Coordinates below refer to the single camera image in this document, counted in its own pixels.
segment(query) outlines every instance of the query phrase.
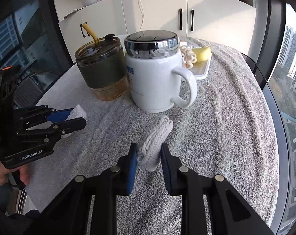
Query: silver mug lid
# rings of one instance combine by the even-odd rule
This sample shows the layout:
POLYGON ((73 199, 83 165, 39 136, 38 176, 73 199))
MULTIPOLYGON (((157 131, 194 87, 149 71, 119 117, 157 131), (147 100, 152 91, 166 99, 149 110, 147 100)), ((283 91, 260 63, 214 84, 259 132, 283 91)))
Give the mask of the silver mug lid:
POLYGON ((124 40, 127 54, 138 59, 159 59, 174 55, 180 46, 176 33, 146 30, 130 34, 124 40))

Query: hand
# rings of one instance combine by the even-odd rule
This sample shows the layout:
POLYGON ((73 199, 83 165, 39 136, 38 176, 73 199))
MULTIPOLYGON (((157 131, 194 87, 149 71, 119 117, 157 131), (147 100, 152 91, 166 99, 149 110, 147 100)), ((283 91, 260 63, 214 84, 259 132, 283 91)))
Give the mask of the hand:
POLYGON ((0 186, 8 182, 8 174, 16 170, 20 171, 20 180, 25 184, 29 184, 30 175, 29 175, 29 165, 23 165, 16 169, 6 169, 3 164, 0 162, 0 186))

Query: gray towel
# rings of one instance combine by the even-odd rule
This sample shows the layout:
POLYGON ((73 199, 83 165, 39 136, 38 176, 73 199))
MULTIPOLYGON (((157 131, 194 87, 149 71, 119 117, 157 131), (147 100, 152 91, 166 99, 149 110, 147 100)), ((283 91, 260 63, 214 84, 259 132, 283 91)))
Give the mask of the gray towel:
MULTIPOLYGON (((189 108, 163 112, 173 120, 166 142, 172 155, 200 175, 222 174, 270 225, 278 193, 278 150, 265 98, 241 54, 224 45, 187 39, 212 48, 208 77, 197 81, 198 97, 189 108)), ((182 82, 180 95, 189 90, 182 82)), ((102 102, 73 66, 39 104, 64 109, 80 104, 88 123, 55 145, 53 155, 33 163, 27 192, 42 211, 75 177, 99 175, 127 154, 160 116, 140 110, 129 92, 102 102)), ((161 165, 138 168, 133 194, 117 199, 118 234, 180 234, 181 197, 167 195, 161 165)))

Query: cabinet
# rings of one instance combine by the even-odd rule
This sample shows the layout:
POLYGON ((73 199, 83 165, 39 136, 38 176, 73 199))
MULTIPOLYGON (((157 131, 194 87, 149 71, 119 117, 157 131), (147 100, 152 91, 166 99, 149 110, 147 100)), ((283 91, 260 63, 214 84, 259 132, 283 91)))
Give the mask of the cabinet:
POLYGON ((187 34, 187 0, 122 0, 122 4, 127 34, 140 29, 168 30, 179 36, 187 34))
POLYGON ((115 35, 127 34, 121 0, 103 0, 87 6, 59 23, 73 62, 75 61, 75 52, 93 40, 84 29, 83 33, 86 37, 83 37, 80 24, 85 22, 99 38, 112 33, 115 35))
POLYGON ((256 17, 254 7, 238 0, 187 0, 187 4, 188 37, 217 42, 248 54, 256 17))

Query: bolt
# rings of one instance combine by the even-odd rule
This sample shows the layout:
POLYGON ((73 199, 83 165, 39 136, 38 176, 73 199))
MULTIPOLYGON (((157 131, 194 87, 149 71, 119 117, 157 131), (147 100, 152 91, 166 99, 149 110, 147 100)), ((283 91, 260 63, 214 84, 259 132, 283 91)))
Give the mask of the bolt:
POLYGON ((110 170, 111 170, 112 172, 119 172, 119 171, 120 171, 120 167, 119 167, 119 166, 112 166, 112 167, 110 168, 110 170))
POLYGON ((82 175, 78 175, 74 178, 75 182, 80 183, 84 181, 84 177, 82 175))
POLYGON ((219 182, 224 181, 224 177, 222 175, 216 175, 214 178, 216 181, 219 181, 219 182))
POLYGON ((179 170, 180 170, 180 172, 184 172, 184 173, 188 172, 188 168, 185 166, 180 166, 179 170))

